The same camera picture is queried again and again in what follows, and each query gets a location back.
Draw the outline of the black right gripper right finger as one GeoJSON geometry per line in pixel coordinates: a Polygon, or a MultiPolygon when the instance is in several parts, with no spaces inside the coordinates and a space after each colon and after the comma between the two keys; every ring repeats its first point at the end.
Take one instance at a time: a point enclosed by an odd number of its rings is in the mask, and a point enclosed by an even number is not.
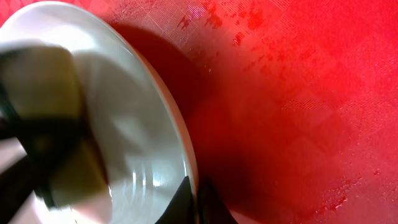
{"type": "Polygon", "coordinates": [[[205,179],[198,190],[200,224],[238,224],[210,179],[205,179]]]}

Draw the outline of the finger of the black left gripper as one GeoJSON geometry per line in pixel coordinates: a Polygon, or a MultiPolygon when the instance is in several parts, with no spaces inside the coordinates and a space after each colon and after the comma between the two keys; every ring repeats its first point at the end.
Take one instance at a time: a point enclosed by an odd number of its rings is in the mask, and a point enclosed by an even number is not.
{"type": "MultiPolygon", "coordinates": [[[[43,119],[20,119],[1,123],[1,139],[31,140],[44,132],[43,119]]],[[[45,154],[28,145],[29,152],[1,172],[1,223],[8,223],[28,196],[45,179],[45,154]]]]}

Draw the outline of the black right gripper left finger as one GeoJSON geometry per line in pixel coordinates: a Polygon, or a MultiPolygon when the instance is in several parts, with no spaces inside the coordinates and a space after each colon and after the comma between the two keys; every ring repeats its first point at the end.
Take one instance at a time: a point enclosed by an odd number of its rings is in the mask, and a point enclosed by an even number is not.
{"type": "Polygon", "coordinates": [[[196,224],[189,176],[184,177],[165,212],[155,224],[196,224]]]}

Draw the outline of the white plate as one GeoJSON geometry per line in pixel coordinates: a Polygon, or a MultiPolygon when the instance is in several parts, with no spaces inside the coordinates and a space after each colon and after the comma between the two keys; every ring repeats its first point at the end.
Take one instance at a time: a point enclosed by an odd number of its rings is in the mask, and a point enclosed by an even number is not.
{"type": "MultiPolygon", "coordinates": [[[[2,25],[1,52],[36,45],[73,57],[108,190],[61,208],[32,191],[9,222],[156,223],[186,176],[198,222],[192,143],[153,66],[100,18],[63,2],[25,6],[2,25]]],[[[1,139],[1,172],[26,155],[18,138],[1,139]]]]}

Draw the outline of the green yellow sponge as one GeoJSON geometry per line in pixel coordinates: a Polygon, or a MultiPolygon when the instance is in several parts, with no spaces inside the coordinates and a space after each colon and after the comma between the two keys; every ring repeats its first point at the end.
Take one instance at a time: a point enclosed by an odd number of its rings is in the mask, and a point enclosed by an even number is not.
{"type": "Polygon", "coordinates": [[[34,189],[49,208],[107,192],[71,53],[31,46],[1,52],[1,113],[27,155],[44,167],[34,189]]]}

